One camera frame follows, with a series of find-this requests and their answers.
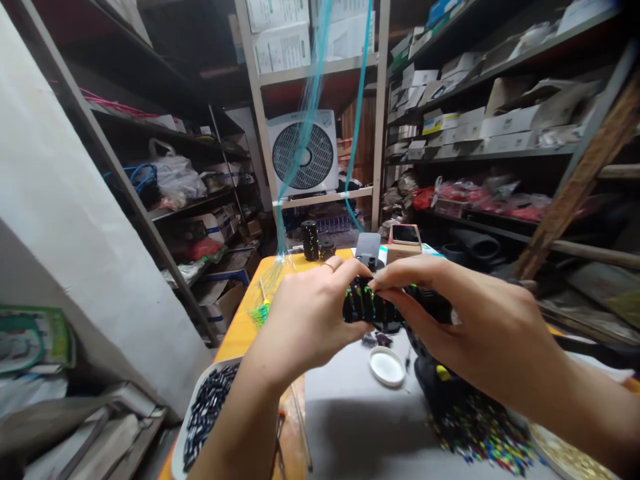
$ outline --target wooden ladder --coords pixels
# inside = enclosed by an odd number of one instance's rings
[[[599,179],[640,179],[640,165],[610,165],[631,140],[639,123],[640,70],[636,70],[602,128],[549,206],[515,266],[515,278],[532,279],[550,251],[640,269],[640,255],[560,240]]]

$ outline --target black phone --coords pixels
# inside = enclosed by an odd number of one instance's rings
[[[392,225],[391,238],[393,243],[420,244],[418,228],[415,225]]]

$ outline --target black spool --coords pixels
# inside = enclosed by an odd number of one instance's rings
[[[335,255],[335,245],[331,240],[322,240],[320,242],[320,260],[327,261]]]
[[[306,220],[300,224],[302,227],[302,248],[307,261],[316,261],[320,258],[318,250],[318,227],[313,220]]]

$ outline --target yellow table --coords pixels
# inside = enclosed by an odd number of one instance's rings
[[[336,252],[340,258],[349,259],[353,254],[350,249],[342,249]],[[286,273],[302,272],[310,270],[314,267],[322,265],[322,262],[308,262],[305,260],[304,255],[292,255],[294,268],[287,269]],[[216,362],[228,360],[231,358],[241,357],[249,349],[251,342],[257,334],[257,330],[254,324],[253,318],[251,318],[249,312],[254,308],[255,304],[255,292],[259,288],[260,277],[266,276],[268,270],[273,266],[275,257],[267,257],[260,262],[258,269],[256,270],[251,284],[247,289],[247,295],[243,298],[238,311],[236,312],[229,331],[227,332],[225,339],[220,346],[220,350],[215,357]],[[562,335],[558,330],[549,326],[549,330],[554,335]],[[299,378],[295,382],[298,398],[300,400],[300,406],[304,412],[305,410],[305,387],[304,377]],[[626,384],[626,388],[640,394],[640,383],[636,380],[630,379]],[[306,466],[305,455],[302,446],[302,439],[300,437],[300,430],[298,426],[297,417],[295,414],[295,408],[293,406],[293,400],[290,396],[290,390],[283,395],[281,405],[287,412],[287,420],[283,426],[281,432],[281,447],[285,460],[285,472],[287,480],[304,480],[306,478]],[[173,449],[167,460],[165,461],[162,472],[160,472],[159,480],[173,480],[171,476],[171,456],[173,455]],[[275,468],[274,479],[279,480],[280,474],[278,468]]]

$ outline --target ring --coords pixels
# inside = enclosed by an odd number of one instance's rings
[[[335,273],[337,267],[334,267],[332,264],[330,264],[328,261],[324,262],[322,265],[326,265],[328,266],[331,270],[333,270],[333,272]]]

